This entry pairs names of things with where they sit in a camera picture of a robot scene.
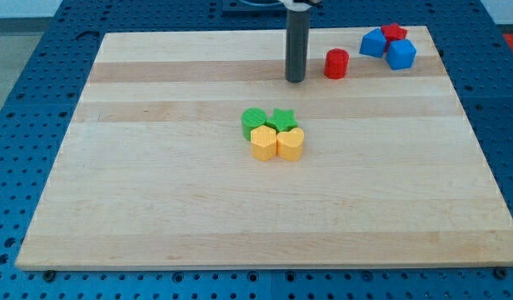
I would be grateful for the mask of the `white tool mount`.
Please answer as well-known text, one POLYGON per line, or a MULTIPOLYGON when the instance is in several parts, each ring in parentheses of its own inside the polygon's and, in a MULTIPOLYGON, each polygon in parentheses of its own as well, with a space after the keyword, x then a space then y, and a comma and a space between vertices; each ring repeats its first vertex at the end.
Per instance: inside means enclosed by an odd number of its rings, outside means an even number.
POLYGON ((317 6, 322 0, 280 0, 289 10, 308 10, 317 6))

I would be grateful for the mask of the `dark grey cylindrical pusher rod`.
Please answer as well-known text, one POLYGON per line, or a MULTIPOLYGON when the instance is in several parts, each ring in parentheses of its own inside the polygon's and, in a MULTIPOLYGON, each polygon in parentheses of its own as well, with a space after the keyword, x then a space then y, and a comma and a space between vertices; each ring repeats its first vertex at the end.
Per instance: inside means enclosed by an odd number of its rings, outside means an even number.
POLYGON ((300 83, 306 76, 310 18, 308 10, 286 14, 285 78, 290 83, 300 83))

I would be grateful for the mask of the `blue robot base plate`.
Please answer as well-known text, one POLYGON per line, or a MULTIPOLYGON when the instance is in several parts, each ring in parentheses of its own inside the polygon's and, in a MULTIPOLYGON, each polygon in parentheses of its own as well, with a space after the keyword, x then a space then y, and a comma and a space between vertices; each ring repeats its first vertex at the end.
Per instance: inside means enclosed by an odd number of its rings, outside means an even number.
POLYGON ((221 0, 220 3, 224 16, 258 16, 286 11, 278 0, 221 0))

